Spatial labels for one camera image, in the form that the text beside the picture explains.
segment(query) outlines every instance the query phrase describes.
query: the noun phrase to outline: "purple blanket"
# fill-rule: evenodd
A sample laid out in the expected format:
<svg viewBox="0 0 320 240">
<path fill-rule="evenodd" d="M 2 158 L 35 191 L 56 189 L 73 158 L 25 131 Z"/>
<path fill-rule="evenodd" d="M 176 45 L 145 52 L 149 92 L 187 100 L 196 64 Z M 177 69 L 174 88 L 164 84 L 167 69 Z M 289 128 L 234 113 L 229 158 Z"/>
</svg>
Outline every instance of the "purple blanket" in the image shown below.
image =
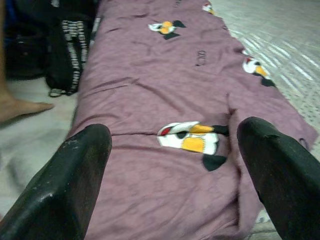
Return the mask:
<svg viewBox="0 0 320 240">
<path fill-rule="evenodd" d="M 104 0 L 69 135 L 104 124 L 113 148 L 88 240 L 242 239 L 261 209 L 239 152 L 260 117 L 317 133 L 202 0 Z"/>
</svg>

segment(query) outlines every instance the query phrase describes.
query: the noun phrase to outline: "bare foot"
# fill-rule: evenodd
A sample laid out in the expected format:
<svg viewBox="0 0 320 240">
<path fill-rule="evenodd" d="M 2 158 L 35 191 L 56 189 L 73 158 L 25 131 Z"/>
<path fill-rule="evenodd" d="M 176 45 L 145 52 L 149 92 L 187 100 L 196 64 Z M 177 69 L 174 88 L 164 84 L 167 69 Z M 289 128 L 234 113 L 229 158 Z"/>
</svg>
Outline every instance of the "bare foot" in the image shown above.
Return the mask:
<svg viewBox="0 0 320 240">
<path fill-rule="evenodd" d="M 0 97 L 0 123 L 20 115 L 40 113 L 53 107 L 53 104 L 24 101 L 12 96 Z"/>
</svg>

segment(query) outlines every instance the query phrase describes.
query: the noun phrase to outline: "bag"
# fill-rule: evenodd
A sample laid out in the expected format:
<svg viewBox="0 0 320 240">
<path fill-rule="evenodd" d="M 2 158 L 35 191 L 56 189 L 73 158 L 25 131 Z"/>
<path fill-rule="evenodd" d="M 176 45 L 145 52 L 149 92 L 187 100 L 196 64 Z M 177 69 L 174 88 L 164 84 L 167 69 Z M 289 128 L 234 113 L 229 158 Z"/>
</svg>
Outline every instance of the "bag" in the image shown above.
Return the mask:
<svg viewBox="0 0 320 240">
<path fill-rule="evenodd" d="M 37 0 L 32 1 L 32 4 L 30 0 L 7 1 L 11 3 L 7 6 L 14 9 L 14 15 L 11 15 L 14 20 L 39 26 L 47 38 L 45 44 L 48 55 L 42 56 L 41 62 L 45 65 L 46 82 L 51 88 L 49 96 L 75 93 L 87 62 L 90 35 L 99 1 Z"/>
<path fill-rule="evenodd" d="M 83 14 L 60 18 L 48 37 L 49 55 L 46 82 L 50 97 L 72 95 L 88 59 L 93 20 Z"/>
<path fill-rule="evenodd" d="M 22 22 L 5 28 L 5 68 L 8 77 L 35 78 L 46 68 L 47 40 L 35 25 Z"/>
</svg>

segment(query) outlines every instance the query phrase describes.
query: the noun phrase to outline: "leg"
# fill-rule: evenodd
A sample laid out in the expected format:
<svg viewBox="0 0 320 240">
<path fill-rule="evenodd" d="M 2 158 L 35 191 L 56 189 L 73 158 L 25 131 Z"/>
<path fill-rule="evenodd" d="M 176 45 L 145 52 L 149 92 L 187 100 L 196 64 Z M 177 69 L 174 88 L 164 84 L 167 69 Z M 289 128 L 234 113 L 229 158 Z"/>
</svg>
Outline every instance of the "leg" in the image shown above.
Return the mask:
<svg viewBox="0 0 320 240">
<path fill-rule="evenodd" d="M 5 54 L 4 54 L 4 15 L 5 1 L 0 1 L 0 123 L 10 120 L 14 117 L 39 113 L 52 109 L 53 104 L 34 103 L 16 99 L 6 86 L 5 77 Z"/>
</svg>

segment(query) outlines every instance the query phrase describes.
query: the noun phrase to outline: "pink blanket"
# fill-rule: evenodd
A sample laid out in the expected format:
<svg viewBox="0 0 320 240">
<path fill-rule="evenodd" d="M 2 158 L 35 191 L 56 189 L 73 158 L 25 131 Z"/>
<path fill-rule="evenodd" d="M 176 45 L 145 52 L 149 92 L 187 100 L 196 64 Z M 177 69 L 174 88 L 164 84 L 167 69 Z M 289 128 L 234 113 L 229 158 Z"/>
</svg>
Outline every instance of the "pink blanket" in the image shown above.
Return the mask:
<svg viewBox="0 0 320 240">
<path fill-rule="evenodd" d="M 244 69 L 251 59 L 205 1 L 104 0 L 100 14 L 69 134 L 112 133 L 86 239 L 245 237 L 261 204 L 239 123 L 260 117 L 310 146 L 315 130 L 260 66 Z"/>
</svg>

